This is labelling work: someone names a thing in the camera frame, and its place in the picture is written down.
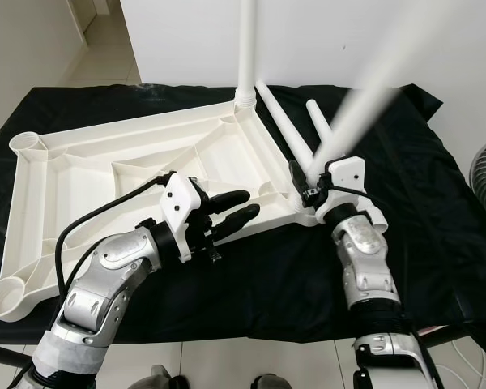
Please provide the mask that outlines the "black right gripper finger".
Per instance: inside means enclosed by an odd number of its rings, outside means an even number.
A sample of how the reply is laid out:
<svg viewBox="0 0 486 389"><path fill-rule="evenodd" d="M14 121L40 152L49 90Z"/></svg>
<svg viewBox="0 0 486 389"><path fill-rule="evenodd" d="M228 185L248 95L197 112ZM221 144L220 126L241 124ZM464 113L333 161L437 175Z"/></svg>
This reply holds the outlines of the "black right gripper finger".
<svg viewBox="0 0 486 389"><path fill-rule="evenodd" d="M307 182L306 173L300 166L298 160L288 160L288 170L290 170L292 185L295 186L297 193L301 197L311 197L311 186Z"/></svg>

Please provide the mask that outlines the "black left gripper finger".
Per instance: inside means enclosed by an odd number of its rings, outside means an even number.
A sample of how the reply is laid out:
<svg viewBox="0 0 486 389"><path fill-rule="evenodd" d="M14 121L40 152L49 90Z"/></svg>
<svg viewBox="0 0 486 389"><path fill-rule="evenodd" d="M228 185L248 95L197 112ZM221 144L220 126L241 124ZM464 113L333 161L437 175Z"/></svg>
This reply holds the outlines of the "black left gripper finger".
<svg viewBox="0 0 486 389"><path fill-rule="evenodd" d="M232 236L233 233L240 231L244 226L259 214L258 204L248 204L240 210L232 212L227 217L224 217L220 224L215 226L215 238L226 238Z"/></svg>
<svg viewBox="0 0 486 389"><path fill-rule="evenodd" d="M206 212L225 212L236 205L247 203L250 193L245 190L229 191L207 198Z"/></svg>

